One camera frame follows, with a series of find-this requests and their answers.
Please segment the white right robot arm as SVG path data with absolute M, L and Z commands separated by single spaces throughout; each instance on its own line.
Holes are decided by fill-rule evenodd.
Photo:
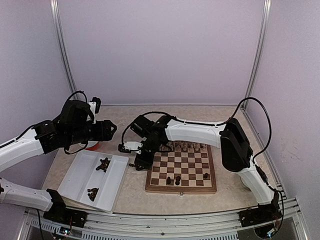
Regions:
M 275 212 L 279 193 L 271 188 L 263 170 L 254 162 L 255 155 L 244 130 L 236 118 L 226 122 L 192 122 L 163 115 L 152 121 L 139 115 L 130 129 L 143 138 L 134 163 L 136 170 L 148 170 L 161 145 L 185 141 L 217 147 L 221 150 L 223 167 L 238 174 L 256 198 L 256 218 L 266 222 Z

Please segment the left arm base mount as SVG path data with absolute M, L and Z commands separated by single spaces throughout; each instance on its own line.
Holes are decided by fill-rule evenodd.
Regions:
M 84 228 L 88 216 L 85 211 L 67 208 L 63 198 L 56 190 L 48 188 L 46 191 L 51 197 L 52 206 L 49 210 L 44 211 L 44 219 L 71 227 Z

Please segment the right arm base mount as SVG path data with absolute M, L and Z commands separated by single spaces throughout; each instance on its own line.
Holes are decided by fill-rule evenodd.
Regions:
M 257 205 L 257 208 L 242 210 L 238 213 L 242 227 L 258 225 L 280 219 L 283 214 L 279 205 L 279 193 L 275 192 L 271 203 Z

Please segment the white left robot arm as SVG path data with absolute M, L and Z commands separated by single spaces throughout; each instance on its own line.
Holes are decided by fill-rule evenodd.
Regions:
M 0 170 L 60 148 L 69 154 L 72 145 L 110 141 L 117 126 L 110 120 L 96 120 L 100 106 L 101 101 L 97 97 L 90 102 L 66 100 L 56 118 L 31 125 L 0 146 Z M 73 217 L 56 190 L 34 189 L 4 178 L 0 179 L 0 202 L 40 210 L 46 219 L 56 222 L 63 223 Z

